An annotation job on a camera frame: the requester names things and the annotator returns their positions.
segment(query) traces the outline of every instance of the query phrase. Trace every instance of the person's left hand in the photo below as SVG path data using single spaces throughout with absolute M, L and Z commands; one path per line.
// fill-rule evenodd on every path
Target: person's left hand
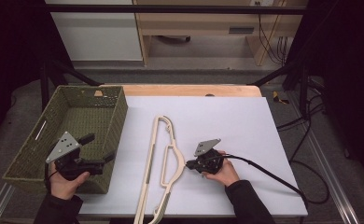
M 54 162 L 51 163 L 51 174 L 56 172 L 56 165 Z M 75 180 L 67 180 L 63 178 L 60 173 L 55 173 L 50 177 L 50 184 L 51 184 L 51 195 L 54 197 L 64 199 L 64 200 L 71 200 L 74 196 L 75 192 L 77 191 L 77 187 L 83 184 L 87 178 L 89 178 L 90 173 L 85 172 L 78 176 Z

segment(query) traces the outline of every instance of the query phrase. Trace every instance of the white table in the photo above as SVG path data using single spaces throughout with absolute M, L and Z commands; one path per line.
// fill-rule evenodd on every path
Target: white table
M 285 151 L 273 123 L 273 117 L 262 97 L 178 97 L 127 96 L 129 110 L 119 143 L 110 189 L 106 195 L 80 195 L 82 215 L 101 217 L 133 217 L 139 200 L 153 120 L 158 115 L 171 119 L 175 138 L 185 161 L 195 159 L 199 142 L 220 138 L 216 149 L 259 164 L 273 174 L 297 186 Z M 162 124 L 150 178 L 146 214 L 160 203 L 162 157 L 169 143 Z M 167 176 L 176 168 L 169 154 Z M 249 180 L 273 216 L 307 216 L 300 196 L 243 161 L 232 160 L 239 176 Z M 175 182 L 166 217 L 230 217 L 233 216 L 224 188 L 186 169 Z

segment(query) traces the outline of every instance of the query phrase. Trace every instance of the floor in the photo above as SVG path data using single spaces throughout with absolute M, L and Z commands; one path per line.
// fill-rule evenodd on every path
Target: floor
M 181 42 L 178 39 L 156 37 L 150 50 L 150 64 L 142 66 L 117 66 L 107 68 L 79 67 L 79 71 L 95 80 L 112 83 L 222 83 L 240 84 L 253 82 L 269 74 L 279 67 L 267 60 L 266 64 L 257 68 L 253 65 L 252 55 L 243 38 L 225 39 L 221 37 L 202 36 L 192 37 L 190 42 Z M 296 119 L 293 101 L 297 98 L 296 91 L 280 91 L 282 77 L 273 80 L 261 88 L 262 95 L 267 98 L 269 107 L 277 126 Z M 273 91 L 278 91 L 279 99 L 273 99 Z M 317 95 L 315 90 L 309 90 L 309 97 Z M 0 188 L 4 181 L 2 175 L 20 149 L 25 138 L 33 129 L 41 114 L 40 88 L 37 81 L 21 87 L 13 92 L 13 102 L 7 117 L 0 127 Z M 321 99 L 315 98 L 311 108 L 318 105 L 323 108 Z M 287 156 L 290 158 L 301 141 L 307 122 L 290 129 L 280 131 Z M 323 204 L 310 203 L 309 216 L 304 223 L 364 223 L 364 170 L 359 161 L 349 160 L 344 156 L 343 142 L 334 129 L 332 121 L 326 110 L 321 110 L 312 116 L 311 133 L 319 143 L 322 152 L 327 158 L 335 176 L 342 186 L 351 209 L 355 215 L 354 220 L 346 220 L 337 206 L 338 196 L 331 194 L 330 199 Z M 310 165 L 322 174 L 320 164 L 316 162 L 313 144 L 305 140 L 296 155 L 296 160 Z M 312 172 L 292 163 L 292 170 L 299 187 L 307 197 L 313 201 L 321 201 L 326 197 L 326 190 L 320 178 Z M 15 189 L 1 223 L 32 223 L 36 210 L 43 195 L 33 195 Z M 109 222 L 108 218 L 80 217 L 86 221 Z M 178 220 L 187 223 L 215 223 L 210 220 Z M 299 223 L 297 218 L 277 217 L 277 223 Z M 228 220 L 218 220 L 219 223 L 230 223 Z M 113 219 L 111 223 L 131 223 L 130 220 Z M 162 223 L 175 223 L 165 219 Z

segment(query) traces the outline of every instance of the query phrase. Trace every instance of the white cabinet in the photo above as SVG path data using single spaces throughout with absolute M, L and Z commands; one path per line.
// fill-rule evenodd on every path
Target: white cabinet
M 48 4 L 131 5 L 130 0 L 46 0 Z M 52 12 L 73 62 L 142 61 L 133 13 Z

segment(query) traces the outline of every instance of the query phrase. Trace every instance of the green woven basket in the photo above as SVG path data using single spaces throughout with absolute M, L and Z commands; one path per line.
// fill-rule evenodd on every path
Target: green woven basket
M 95 140 L 82 147 L 80 157 L 100 160 L 118 149 L 127 109 L 120 86 L 59 86 L 3 179 L 25 191 L 46 192 L 43 179 L 50 146 L 64 132 L 75 138 L 95 133 Z M 107 193 L 113 166 L 114 161 L 107 163 L 104 173 L 91 175 L 77 193 Z

